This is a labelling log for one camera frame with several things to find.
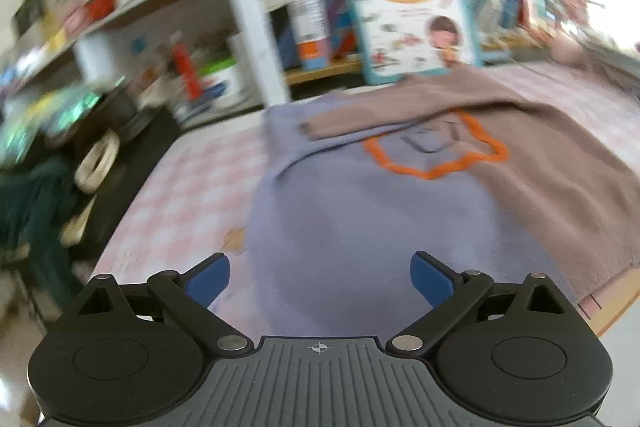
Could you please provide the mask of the pink and purple sweater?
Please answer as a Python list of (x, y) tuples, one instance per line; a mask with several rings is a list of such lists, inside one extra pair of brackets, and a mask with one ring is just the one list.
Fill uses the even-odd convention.
[(639, 179), (588, 130), (479, 69), (267, 110), (268, 166), (220, 306), (252, 338), (393, 336), (427, 302), (409, 263), (572, 301), (639, 263)]

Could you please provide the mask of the dark green garment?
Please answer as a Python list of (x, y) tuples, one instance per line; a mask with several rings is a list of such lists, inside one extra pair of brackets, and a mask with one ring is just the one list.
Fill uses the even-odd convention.
[(26, 172), (1, 175), (1, 251), (27, 246), (28, 269), (61, 309), (82, 289), (61, 243), (63, 225), (73, 217), (77, 196), (70, 167), (58, 157)]

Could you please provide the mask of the white wristwatch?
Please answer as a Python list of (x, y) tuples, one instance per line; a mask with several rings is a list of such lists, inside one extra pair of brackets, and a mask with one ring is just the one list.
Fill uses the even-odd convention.
[(96, 193), (114, 166), (119, 147), (119, 137), (113, 130), (107, 130), (93, 144), (74, 174), (75, 184), (82, 193)]

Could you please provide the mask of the holographic crumpled bag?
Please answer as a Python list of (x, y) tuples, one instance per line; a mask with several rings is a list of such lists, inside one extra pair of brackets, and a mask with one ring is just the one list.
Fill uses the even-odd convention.
[(93, 84), (75, 82), (17, 109), (1, 124), (1, 167), (11, 169), (21, 165), (38, 135), (48, 140), (64, 138), (107, 95), (123, 87), (124, 77)]

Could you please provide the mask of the usmile white orange box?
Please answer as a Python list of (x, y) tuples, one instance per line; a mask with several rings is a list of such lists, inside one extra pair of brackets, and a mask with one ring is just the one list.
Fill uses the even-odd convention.
[(292, 0), (286, 8), (302, 69), (328, 67), (331, 34), (324, 0)]

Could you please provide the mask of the teal children's sound book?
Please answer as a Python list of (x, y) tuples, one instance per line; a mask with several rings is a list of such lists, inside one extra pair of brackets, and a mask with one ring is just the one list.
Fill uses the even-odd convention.
[(347, 0), (364, 80), (442, 75), (480, 65), (469, 0)]

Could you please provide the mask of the red tassel ornament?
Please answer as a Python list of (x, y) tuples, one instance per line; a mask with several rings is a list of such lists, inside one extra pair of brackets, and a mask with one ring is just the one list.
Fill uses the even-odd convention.
[(184, 89), (186, 89), (186, 96), (190, 101), (196, 101), (203, 94), (203, 91), (188, 49), (183, 42), (181, 32), (173, 32), (169, 36), (169, 41), (171, 44), (172, 58), (174, 59), (177, 72), (182, 79)]

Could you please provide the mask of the white bookshelf frame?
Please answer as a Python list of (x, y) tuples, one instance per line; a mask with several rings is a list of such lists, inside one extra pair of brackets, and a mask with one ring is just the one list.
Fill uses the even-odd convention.
[(290, 89), (284, 79), (283, 68), (274, 41), (270, 21), (262, 0), (230, 0), (246, 64), (253, 75), (260, 98), (265, 106), (288, 103)]

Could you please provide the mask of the white plastic jar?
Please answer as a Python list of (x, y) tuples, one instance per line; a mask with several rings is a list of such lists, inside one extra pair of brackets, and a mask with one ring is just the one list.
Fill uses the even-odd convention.
[(229, 108), (244, 102), (246, 93), (238, 63), (233, 57), (209, 62), (199, 71), (206, 98), (218, 108)]

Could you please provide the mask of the pink plush toy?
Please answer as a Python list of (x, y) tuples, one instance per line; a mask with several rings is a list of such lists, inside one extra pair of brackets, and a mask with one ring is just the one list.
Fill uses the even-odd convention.
[(570, 36), (555, 36), (549, 44), (549, 50), (551, 60), (556, 64), (580, 69), (586, 67), (587, 54), (584, 47)]

